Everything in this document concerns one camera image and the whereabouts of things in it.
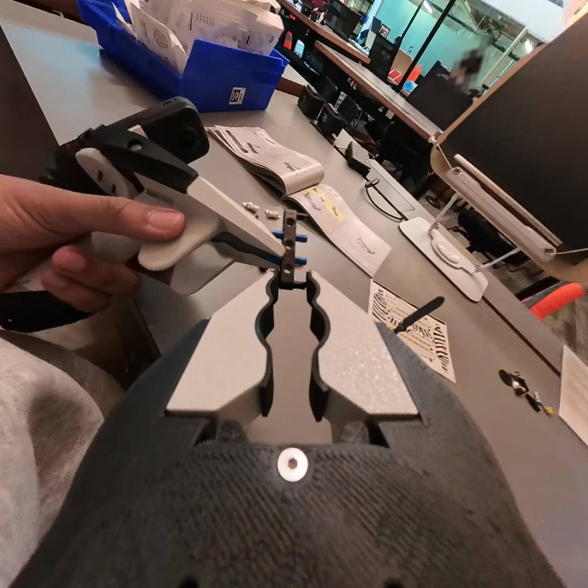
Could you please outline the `black dock box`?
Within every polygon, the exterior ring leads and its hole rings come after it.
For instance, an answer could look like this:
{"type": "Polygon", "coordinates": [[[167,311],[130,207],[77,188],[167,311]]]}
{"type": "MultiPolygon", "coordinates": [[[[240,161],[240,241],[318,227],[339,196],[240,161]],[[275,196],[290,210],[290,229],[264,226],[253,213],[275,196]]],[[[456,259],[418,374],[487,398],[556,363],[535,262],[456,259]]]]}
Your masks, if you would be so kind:
{"type": "Polygon", "coordinates": [[[371,172],[369,152],[355,141],[350,141],[344,151],[349,168],[366,179],[371,172]]]}

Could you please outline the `blue plastic storage bin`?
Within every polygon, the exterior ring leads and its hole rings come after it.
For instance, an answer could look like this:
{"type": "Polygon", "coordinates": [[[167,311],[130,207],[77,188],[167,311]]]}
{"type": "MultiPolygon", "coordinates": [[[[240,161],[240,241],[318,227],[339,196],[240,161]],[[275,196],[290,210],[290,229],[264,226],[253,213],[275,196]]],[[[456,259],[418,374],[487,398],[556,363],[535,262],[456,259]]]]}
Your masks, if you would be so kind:
{"type": "Polygon", "coordinates": [[[278,51],[251,54],[205,40],[195,41],[179,73],[126,32],[115,10],[123,1],[78,1],[82,21],[102,50],[133,80],[158,98],[189,99],[201,113],[264,111],[289,61],[278,51]]]}

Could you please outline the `orange chair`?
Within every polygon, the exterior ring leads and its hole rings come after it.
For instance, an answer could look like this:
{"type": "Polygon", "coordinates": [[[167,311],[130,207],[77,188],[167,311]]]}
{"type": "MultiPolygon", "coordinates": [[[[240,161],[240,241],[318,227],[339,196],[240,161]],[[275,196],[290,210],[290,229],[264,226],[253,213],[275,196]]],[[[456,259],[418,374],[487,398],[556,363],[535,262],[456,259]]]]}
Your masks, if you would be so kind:
{"type": "Polygon", "coordinates": [[[557,311],[582,298],[587,293],[586,282],[558,282],[523,300],[523,304],[538,320],[544,320],[557,311]]]}

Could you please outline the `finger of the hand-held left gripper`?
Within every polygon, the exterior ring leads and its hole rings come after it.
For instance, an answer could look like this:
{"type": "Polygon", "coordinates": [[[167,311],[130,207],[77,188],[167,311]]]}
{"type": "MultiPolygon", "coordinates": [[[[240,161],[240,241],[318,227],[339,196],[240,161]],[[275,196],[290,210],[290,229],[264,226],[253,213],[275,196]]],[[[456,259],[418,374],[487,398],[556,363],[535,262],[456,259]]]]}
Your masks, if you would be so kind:
{"type": "Polygon", "coordinates": [[[214,237],[213,246],[219,254],[232,258],[235,262],[262,269],[278,269],[282,266],[281,257],[267,253],[227,232],[221,232],[214,237]]]}
{"type": "Polygon", "coordinates": [[[279,259],[286,254],[286,248],[271,231],[249,211],[235,203],[208,180],[198,178],[187,187],[187,195],[201,205],[205,212],[212,214],[218,228],[213,232],[227,232],[242,242],[254,246],[279,259]]]}

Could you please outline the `printed paper sheet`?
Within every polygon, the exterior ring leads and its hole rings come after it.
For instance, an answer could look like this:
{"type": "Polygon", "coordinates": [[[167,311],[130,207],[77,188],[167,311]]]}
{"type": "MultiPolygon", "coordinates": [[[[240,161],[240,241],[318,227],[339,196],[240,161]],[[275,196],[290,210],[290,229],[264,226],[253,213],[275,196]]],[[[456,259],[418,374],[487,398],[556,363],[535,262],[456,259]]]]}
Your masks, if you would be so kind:
{"type": "Polygon", "coordinates": [[[587,445],[587,366],[563,347],[559,416],[587,445]]]}

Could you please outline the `zebra striped sticker sheet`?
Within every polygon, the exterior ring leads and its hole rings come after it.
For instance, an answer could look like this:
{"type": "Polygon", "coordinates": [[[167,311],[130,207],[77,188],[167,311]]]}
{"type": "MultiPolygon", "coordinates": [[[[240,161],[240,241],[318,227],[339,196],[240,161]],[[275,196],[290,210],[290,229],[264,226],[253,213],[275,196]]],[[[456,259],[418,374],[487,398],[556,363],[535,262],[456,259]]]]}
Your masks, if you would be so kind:
{"type": "MultiPolygon", "coordinates": [[[[416,311],[416,306],[371,280],[368,313],[374,321],[394,330],[416,311]]],[[[428,314],[400,333],[400,337],[424,364],[448,381],[456,382],[445,322],[428,314]]]]}

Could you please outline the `person's left hand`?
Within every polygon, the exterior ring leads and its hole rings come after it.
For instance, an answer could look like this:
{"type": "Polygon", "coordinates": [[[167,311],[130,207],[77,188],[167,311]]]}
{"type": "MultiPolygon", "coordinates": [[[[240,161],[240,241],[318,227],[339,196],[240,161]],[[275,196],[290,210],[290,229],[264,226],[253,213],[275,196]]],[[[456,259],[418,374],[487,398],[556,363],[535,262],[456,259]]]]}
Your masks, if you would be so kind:
{"type": "Polygon", "coordinates": [[[133,294],[141,280],[75,243],[93,232],[167,242],[184,227],[176,210],[1,175],[1,293],[49,260],[40,274],[43,288],[78,311],[100,312],[113,298],[133,294]]]}

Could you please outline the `small lego rotor assembly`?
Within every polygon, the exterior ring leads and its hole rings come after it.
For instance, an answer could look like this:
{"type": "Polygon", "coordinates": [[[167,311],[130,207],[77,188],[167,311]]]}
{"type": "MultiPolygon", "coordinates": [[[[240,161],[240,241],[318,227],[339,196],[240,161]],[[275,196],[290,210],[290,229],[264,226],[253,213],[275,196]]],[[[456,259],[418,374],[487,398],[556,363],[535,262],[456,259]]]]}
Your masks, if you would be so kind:
{"type": "Polygon", "coordinates": [[[498,375],[501,381],[512,389],[515,396],[525,399],[535,412],[544,413],[548,416],[553,416],[556,414],[553,408],[545,405],[542,402],[537,392],[533,392],[531,390],[529,384],[526,382],[526,379],[524,379],[518,371],[512,372],[499,370],[498,375]]]}

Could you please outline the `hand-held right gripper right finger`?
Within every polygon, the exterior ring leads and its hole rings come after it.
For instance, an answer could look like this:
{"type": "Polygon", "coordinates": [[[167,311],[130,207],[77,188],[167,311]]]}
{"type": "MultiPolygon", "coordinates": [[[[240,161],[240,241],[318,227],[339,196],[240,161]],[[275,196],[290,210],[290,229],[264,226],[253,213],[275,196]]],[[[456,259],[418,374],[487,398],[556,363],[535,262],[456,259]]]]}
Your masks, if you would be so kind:
{"type": "Polygon", "coordinates": [[[317,422],[413,420],[419,411],[368,313],[316,271],[306,274],[312,354],[309,403],[317,422]]]}

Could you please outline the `lego instruction booklet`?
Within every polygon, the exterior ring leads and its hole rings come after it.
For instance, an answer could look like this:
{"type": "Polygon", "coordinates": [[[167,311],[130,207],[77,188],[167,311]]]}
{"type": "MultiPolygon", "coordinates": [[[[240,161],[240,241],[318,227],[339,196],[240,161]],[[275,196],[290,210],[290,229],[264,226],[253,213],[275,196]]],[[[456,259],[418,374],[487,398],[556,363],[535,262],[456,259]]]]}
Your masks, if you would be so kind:
{"type": "Polygon", "coordinates": [[[249,171],[271,184],[283,199],[298,204],[320,231],[371,278],[391,246],[367,227],[333,187],[316,159],[278,143],[260,127],[206,128],[249,171]]]}

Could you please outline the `white monitor stand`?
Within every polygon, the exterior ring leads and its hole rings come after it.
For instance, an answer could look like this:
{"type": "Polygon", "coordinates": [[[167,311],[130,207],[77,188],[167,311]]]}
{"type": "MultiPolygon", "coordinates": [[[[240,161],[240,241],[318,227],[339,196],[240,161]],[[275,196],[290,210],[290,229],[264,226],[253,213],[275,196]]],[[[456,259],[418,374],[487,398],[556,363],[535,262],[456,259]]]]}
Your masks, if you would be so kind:
{"type": "Polygon", "coordinates": [[[414,217],[401,222],[399,230],[466,298],[478,303],[488,287],[482,272],[495,262],[475,265],[439,232],[441,218],[459,198],[454,194],[431,224],[414,217]]]}

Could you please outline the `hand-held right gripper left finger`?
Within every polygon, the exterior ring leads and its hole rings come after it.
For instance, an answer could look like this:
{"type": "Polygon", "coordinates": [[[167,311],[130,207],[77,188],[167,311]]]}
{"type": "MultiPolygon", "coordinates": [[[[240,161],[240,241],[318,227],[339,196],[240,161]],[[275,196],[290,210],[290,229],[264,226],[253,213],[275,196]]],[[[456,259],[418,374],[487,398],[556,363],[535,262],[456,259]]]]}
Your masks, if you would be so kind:
{"type": "Polygon", "coordinates": [[[279,293],[276,272],[266,272],[216,311],[166,405],[167,413],[248,426],[273,404],[272,350],[279,293]]]}

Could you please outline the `black lego beam blue pins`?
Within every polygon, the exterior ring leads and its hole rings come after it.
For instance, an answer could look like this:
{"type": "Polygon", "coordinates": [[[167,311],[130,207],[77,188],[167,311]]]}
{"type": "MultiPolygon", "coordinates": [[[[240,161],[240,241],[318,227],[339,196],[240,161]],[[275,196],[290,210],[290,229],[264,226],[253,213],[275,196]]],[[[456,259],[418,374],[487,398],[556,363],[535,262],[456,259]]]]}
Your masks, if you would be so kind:
{"type": "Polygon", "coordinates": [[[305,281],[298,281],[295,277],[296,268],[304,268],[307,263],[306,258],[296,255],[296,244],[298,240],[298,220],[306,220],[305,213],[299,213],[293,209],[285,209],[282,214],[282,231],[275,232],[284,248],[285,253],[280,260],[279,269],[277,270],[277,279],[279,289],[283,290],[304,290],[305,281]]]}

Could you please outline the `person's grey hoodie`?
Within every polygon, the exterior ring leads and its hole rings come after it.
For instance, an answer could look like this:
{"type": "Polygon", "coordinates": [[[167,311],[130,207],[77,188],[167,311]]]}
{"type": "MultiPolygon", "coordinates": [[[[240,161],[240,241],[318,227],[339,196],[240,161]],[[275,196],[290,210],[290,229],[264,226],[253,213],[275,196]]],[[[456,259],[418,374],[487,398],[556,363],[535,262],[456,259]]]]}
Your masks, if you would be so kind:
{"type": "Polygon", "coordinates": [[[1,587],[53,524],[123,388],[53,342],[1,331],[1,587]]]}

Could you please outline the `pile of white paper bags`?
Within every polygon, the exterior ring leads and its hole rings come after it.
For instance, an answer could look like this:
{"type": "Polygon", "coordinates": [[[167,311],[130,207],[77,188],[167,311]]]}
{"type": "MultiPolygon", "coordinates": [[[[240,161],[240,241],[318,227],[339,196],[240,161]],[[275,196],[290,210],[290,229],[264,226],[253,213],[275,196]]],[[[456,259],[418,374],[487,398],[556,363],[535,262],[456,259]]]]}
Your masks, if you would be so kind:
{"type": "Polygon", "coordinates": [[[125,32],[182,74],[196,40],[268,56],[284,31],[276,1],[112,1],[125,32]]]}

